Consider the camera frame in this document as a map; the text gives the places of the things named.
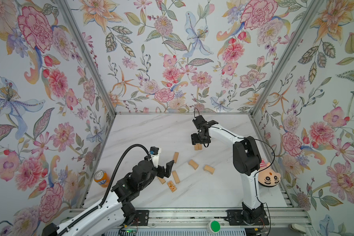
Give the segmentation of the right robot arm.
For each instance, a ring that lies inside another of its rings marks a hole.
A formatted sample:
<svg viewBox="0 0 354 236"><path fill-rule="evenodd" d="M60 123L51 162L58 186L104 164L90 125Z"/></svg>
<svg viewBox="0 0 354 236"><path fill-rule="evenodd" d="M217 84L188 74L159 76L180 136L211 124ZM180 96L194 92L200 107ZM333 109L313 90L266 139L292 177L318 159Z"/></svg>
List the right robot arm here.
<svg viewBox="0 0 354 236"><path fill-rule="evenodd" d="M238 218L247 225L258 223L266 215L259 186L272 188L281 182L281 175L270 168L271 163L262 160L257 146L260 140L235 134L214 120L206 121L201 115L192 121L197 129L197 133L191 135L193 145L208 147L214 138L232 148L233 165L241 175L243 188L242 212Z"/></svg>

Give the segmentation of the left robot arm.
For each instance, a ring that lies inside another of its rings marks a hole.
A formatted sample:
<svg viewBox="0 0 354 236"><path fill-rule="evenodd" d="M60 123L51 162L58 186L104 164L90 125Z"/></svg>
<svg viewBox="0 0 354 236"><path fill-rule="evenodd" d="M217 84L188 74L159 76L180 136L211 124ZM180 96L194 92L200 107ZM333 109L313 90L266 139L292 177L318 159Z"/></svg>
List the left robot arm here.
<svg viewBox="0 0 354 236"><path fill-rule="evenodd" d="M114 181L120 165L126 155L134 148L141 148L146 156L132 168L125 177ZM136 216L136 209L132 200L136 199L142 190L148 187L156 178L168 178L172 173L175 162L167 162L160 166L159 156L161 150L157 147L146 149L141 144L133 144L121 155L106 188L103 198L71 220L56 225L46 226L44 236L96 236L114 226L130 225Z"/></svg>

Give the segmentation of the plain flat wood block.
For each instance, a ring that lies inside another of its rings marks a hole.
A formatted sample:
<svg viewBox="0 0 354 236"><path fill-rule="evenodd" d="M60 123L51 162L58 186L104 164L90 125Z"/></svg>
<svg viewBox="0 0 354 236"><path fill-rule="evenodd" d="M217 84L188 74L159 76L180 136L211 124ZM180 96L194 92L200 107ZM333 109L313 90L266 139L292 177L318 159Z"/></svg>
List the plain flat wood block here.
<svg viewBox="0 0 354 236"><path fill-rule="evenodd" d="M179 178L179 176L178 176L178 173L177 173L176 171L173 171L173 172L172 172L172 175L173 175L173 178L174 178L174 180L175 180L175 183L176 183L176 184L179 184L181 181L180 181L180 178Z"/></svg>
<svg viewBox="0 0 354 236"><path fill-rule="evenodd" d="M163 178L158 177L158 179L161 182L161 184L165 184L166 183L166 181Z"/></svg>

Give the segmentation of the printed wood block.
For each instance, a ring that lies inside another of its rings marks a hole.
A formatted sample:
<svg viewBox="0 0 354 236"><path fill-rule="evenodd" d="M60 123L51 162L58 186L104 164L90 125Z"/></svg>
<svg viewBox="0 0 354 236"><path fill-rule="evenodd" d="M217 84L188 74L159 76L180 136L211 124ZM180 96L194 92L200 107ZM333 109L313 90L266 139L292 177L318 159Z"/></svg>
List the printed wood block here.
<svg viewBox="0 0 354 236"><path fill-rule="evenodd" d="M167 182L167 185L172 192L175 192L177 190L177 187L174 185L172 181Z"/></svg>

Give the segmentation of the arched wood block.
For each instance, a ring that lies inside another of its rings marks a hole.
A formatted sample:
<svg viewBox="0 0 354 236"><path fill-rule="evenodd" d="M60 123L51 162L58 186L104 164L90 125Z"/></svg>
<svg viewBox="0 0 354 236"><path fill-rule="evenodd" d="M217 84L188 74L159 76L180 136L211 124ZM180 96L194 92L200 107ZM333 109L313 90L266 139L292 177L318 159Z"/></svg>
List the arched wood block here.
<svg viewBox="0 0 354 236"><path fill-rule="evenodd" d="M194 160L190 160L188 165L191 166L194 170L197 170L199 167L199 165Z"/></svg>
<svg viewBox="0 0 354 236"><path fill-rule="evenodd" d="M204 170L205 170L206 172L209 172L211 175L213 175L213 174L214 174L214 171L215 171L215 168L213 168L213 167L211 167L211 166L209 166L209 165L205 165L205 166L204 166Z"/></svg>

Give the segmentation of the orange soda can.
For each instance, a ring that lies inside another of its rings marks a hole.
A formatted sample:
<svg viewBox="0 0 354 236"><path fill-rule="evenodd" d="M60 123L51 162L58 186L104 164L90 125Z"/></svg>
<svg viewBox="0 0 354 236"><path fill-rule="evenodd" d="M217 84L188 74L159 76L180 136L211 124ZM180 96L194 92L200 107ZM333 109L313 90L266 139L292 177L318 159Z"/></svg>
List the orange soda can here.
<svg viewBox="0 0 354 236"><path fill-rule="evenodd" d="M110 177L104 170L98 170L95 172L94 181L103 188L107 188L110 183Z"/></svg>

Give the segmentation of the pink plush toy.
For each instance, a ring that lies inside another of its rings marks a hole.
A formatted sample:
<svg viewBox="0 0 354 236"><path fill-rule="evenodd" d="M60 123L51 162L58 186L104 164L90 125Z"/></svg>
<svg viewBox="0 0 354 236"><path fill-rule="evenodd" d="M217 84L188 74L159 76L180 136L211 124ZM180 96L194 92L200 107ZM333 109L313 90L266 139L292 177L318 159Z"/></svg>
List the pink plush toy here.
<svg viewBox="0 0 354 236"><path fill-rule="evenodd" d="M258 183L264 187L275 187L280 182L281 174L271 168L271 163L262 160L258 173Z"/></svg>

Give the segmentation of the green round button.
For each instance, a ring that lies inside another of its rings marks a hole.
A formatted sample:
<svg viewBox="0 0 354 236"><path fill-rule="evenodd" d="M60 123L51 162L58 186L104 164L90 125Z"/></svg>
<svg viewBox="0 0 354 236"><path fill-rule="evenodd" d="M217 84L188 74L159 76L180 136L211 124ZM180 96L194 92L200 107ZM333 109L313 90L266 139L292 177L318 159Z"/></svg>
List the green round button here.
<svg viewBox="0 0 354 236"><path fill-rule="evenodd" d="M207 225L207 231L211 234L217 234L221 230L221 225L218 221L212 220Z"/></svg>

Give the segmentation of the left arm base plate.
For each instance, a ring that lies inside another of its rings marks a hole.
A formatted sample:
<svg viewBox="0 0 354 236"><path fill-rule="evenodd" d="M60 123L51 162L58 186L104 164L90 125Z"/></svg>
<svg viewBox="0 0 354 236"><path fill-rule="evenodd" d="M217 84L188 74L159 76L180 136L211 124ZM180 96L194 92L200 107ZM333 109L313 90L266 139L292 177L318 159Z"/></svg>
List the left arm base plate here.
<svg viewBox="0 0 354 236"><path fill-rule="evenodd" d="M128 217L127 226L148 226L149 210L135 210Z"/></svg>

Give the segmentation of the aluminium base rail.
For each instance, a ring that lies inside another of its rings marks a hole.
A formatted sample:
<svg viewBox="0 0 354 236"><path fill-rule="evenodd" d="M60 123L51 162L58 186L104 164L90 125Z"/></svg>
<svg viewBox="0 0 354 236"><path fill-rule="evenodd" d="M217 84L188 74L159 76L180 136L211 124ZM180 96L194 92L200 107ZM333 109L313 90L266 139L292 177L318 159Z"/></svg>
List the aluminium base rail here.
<svg viewBox="0 0 354 236"><path fill-rule="evenodd" d="M268 226L230 226L225 220L226 208L139 208L149 210L148 226L114 226L96 236L315 236L308 214L301 208L271 208L266 211ZM218 221L217 234L207 225ZM290 224L305 227L307 234L289 228Z"/></svg>

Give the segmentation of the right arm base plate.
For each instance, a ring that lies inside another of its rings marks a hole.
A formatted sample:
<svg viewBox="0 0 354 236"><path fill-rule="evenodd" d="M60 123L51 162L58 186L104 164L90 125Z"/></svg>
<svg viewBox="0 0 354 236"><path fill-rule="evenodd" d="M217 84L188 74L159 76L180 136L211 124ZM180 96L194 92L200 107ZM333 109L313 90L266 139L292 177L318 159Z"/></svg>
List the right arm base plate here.
<svg viewBox="0 0 354 236"><path fill-rule="evenodd" d="M260 214L252 215L242 209L226 210L227 216L225 220L230 226L268 226L270 225L269 218L265 211Z"/></svg>

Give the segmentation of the white device on rail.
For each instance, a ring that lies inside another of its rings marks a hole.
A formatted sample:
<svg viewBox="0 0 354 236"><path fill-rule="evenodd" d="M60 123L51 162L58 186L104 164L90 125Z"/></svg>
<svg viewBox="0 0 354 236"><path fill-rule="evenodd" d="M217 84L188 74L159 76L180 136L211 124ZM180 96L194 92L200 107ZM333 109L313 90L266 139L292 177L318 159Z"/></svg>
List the white device on rail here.
<svg viewBox="0 0 354 236"><path fill-rule="evenodd" d="M294 231L294 232L297 232L297 233L300 233L300 234L307 234L307 231L305 229L305 227L303 227L302 225L299 225L299 224L290 224L289 225L289 228Z"/></svg>

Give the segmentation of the right corner aluminium post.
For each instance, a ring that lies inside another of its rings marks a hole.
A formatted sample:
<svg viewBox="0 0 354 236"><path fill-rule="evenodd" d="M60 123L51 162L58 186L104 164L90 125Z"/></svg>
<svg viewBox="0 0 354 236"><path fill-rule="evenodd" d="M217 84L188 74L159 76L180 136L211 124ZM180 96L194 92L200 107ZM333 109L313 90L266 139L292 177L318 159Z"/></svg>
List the right corner aluminium post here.
<svg viewBox="0 0 354 236"><path fill-rule="evenodd" d="M261 93L261 96L256 103L256 105L253 107L252 112L250 113L250 116L252 118L255 118L255 116L261 111L261 107L263 106L264 102L266 101L268 94L272 90L274 84L277 82L280 74L283 72L284 67L288 64L289 59L291 58L293 52L297 49L301 39L303 38L305 32L309 28L309 24L313 20L313 17L317 13L317 8L320 8L322 4L320 1L314 0L310 2L310 5L308 6L307 10L305 11L305 14L303 15L303 18L301 22L299 23L295 35L292 37L290 43L286 47L285 51L283 52L280 62L276 65L275 70L273 71L270 79L268 80L266 87L264 88L263 92Z"/></svg>

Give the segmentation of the corner aluminium post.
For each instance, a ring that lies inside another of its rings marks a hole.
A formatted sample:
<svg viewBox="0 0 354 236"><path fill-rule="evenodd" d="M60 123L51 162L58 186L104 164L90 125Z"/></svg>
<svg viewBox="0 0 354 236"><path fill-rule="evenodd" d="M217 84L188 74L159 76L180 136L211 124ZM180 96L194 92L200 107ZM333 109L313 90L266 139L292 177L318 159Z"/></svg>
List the corner aluminium post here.
<svg viewBox="0 0 354 236"><path fill-rule="evenodd" d="M308 6L307 10L305 11L305 14L303 15L303 18L301 22L299 23L295 35L292 37L290 43L286 47L285 51L283 52L280 62L276 65L275 70L273 71L270 79L268 80L266 87L264 88L263 92L261 93L261 96L256 103L256 105L253 107L252 112L250 113L250 116L252 118L255 118L255 116L261 111L261 107L263 106L264 102L266 101L268 94L272 90L274 84L277 82L280 74L283 72L284 67L288 64L289 59L291 58L293 52L297 49L301 39L303 38L305 32L309 28L309 24L313 20L313 17L317 13L317 8L320 8L322 4L320 1L314 0L310 2L310 5Z"/></svg>
<svg viewBox="0 0 354 236"><path fill-rule="evenodd" d="M74 37L76 44L81 51L81 57L83 58L83 61L86 63L87 68L92 74L93 80L96 82L97 88L99 92L101 93L101 96L104 100L104 103L106 105L106 108L108 109L109 113L115 118L116 117L116 111L115 108L112 105L112 102L110 100L110 97L105 89L105 86L103 84L103 81L100 77L99 71L94 63L93 58L90 56L89 49L84 41L83 35L80 32L78 25L73 17L72 10L70 9L67 1L61 1L61 0L56 0L56 4L59 8L59 10L62 13L62 16L67 24L68 27L72 30L72 36Z"/></svg>

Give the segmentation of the left corner aluminium post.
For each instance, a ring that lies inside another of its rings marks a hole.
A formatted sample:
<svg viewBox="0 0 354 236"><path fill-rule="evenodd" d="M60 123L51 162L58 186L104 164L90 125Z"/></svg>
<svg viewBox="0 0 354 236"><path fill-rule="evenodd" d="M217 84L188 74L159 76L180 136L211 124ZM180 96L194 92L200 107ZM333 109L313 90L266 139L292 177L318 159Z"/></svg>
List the left corner aluminium post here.
<svg viewBox="0 0 354 236"><path fill-rule="evenodd" d="M101 96L104 100L104 103L106 105L106 108L108 109L109 113L115 118L116 117L116 111L115 108L112 105L112 102L110 100L110 97L105 89L105 86L103 84L103 81L100 77L99 71L94 63L93 58L90 56L89 49L84 41L83 35L80 32L78 25L73 17L72 10L70 9L67 1L61 1L61 0L56 0L56 4L59 8L59 10L62 13L62 16L67 24L68 27L72 30L72 36L74 37L76 44L81 51L81 57L83 58L83 61L86 63L87 68L92 74L93 80L96 82L97 88L99 92L101 93Z"/></svg>

